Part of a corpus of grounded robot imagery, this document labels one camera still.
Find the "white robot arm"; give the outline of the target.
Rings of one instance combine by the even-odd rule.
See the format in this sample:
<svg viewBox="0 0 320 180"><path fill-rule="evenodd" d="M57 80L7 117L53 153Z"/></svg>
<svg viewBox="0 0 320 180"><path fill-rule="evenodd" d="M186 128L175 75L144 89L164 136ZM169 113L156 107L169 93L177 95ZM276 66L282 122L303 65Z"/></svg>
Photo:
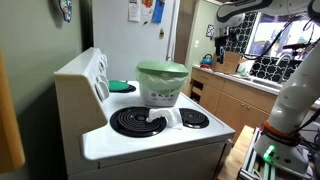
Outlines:
<svg viewBox="0 0 320 180"><path fill-rule="evenodd" d="M319 21L320 0L240 0L221 5L214 17L214 40L218 61L223 61L221 39L228 29L242 23L247 12L290 15L305 12ZM256 153L267 163L305 179L312 177L307 151L302 149L300 129L309 108L320 97L320 44L311 52L280 89L260 137Z"/></svg>

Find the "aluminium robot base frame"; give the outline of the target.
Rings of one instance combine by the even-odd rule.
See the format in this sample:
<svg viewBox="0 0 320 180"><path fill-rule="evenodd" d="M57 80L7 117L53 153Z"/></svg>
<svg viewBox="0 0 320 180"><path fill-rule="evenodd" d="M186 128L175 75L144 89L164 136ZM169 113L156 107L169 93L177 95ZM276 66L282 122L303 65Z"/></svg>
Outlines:
<svg viewBox="0 0 320 180"><path fill-rule="evenodd" d="M259 139L260 131L254 130L245 160L240 168L237 180L314 180L312 168L309 167L304 176L274 167L266 162L253 149Z"/></svg>

